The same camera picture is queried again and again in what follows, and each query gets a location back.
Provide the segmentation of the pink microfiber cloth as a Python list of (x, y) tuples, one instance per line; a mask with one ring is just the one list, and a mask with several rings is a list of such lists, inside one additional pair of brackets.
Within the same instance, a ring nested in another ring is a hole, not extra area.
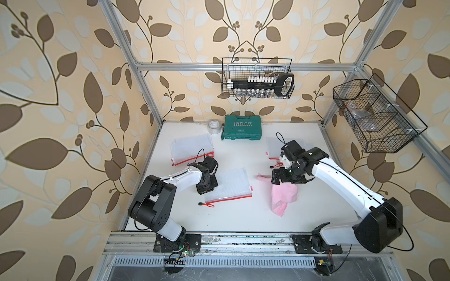
[(263, 182), (271, 188), (271, 210), (282, 217), (290, 203), (296, 202), (298, 194), (298, 186), (292, 183), (272, 184), (271, 178), (262, 174), (258, 174), (257, 180)]

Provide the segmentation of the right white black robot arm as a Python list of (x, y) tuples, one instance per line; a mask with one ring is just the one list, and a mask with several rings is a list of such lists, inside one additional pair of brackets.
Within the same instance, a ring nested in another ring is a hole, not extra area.
[(273, 184), (304, 185), (319, 179), (349, 203), (359, 218), (350, 224), (325, 222), (314, 228), (308, 242), (311, 251), (321, 254), (335, 245), (361, 245), (378, 254), (403, 234), (402, 204), (368, 189), (322, 149), (307, 151), (292, 140), (281, 147), (280, 161), (282, 166), (273, 169)]

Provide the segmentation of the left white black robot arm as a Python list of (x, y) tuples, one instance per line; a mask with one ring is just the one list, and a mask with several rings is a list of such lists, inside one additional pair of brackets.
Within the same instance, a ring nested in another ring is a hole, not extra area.
[(218, 167), (214, 158), (206, 156), (203, 161), (190, 163), (184, 171), (172, 176), (163, 179), (153, 174), (147, 176), (128, 208), (128, 216), (145, 226), (138, 230), (151, 230), (169, 242), (182, 244), (185, 229), (170, 217), (175, 195), (192, 186), (200, 195), (214, 191), (219, 186)]

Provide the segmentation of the stack of mesh document bags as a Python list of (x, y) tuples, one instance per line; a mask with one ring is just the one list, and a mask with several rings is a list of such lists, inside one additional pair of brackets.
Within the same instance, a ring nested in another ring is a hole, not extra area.
[(214, 157), (213, 140), (210, 134), (175, 139), (170, 144), (171, 160), (174, 166), (198, 159)]

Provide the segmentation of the clear plastic bag in basket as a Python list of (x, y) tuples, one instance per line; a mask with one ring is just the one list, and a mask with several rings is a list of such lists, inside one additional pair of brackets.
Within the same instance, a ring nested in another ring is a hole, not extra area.
[(361, 109), (354, 103), (349, 103), (347, 107), (354, 120), (355, 129), (358, 131), (375, 131), (377, 129), (374, 113)]

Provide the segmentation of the clear tape roll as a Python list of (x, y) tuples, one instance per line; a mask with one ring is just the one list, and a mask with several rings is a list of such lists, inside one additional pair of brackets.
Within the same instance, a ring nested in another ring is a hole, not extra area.
[(207, 131), (211, 135), (217, 135), (222, 132), (222, 123), (218, 120), (210, 120), (207, 123)]

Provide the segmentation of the green plastic tool case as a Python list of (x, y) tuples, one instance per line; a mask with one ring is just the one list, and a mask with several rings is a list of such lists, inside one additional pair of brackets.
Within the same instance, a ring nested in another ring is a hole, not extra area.
[(241, 117), (227, 115), (221, 133), (221, 139), (247, 139), (258, 141), (262, 137), (262, 125), (260, 116), (252, 115)]

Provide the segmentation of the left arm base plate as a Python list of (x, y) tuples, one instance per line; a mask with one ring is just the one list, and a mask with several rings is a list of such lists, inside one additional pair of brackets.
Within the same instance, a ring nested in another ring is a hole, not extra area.
[(154, 244), (156, 253), (180, 253), (196, 254), (200, 251), (202, 236), (200, 234), (182, 234), (176, 241), (170, 241), (160, 234), (157, 234)]

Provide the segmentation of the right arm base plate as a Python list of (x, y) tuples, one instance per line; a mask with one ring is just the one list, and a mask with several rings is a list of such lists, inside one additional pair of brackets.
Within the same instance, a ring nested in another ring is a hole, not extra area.
[(328, 245), (319, 235), (297, 234), (291, 238), (296, 254), (343, 254), (340, 245)]

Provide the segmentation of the black socket holder rail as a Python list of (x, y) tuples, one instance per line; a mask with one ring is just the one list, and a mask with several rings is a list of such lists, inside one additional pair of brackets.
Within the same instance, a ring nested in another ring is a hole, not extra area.
[(228, 79), (227, 89), (238, 97), (289, 98), (295, 89), (292, 73), (271, 73), (269, 76), (249, 76)]

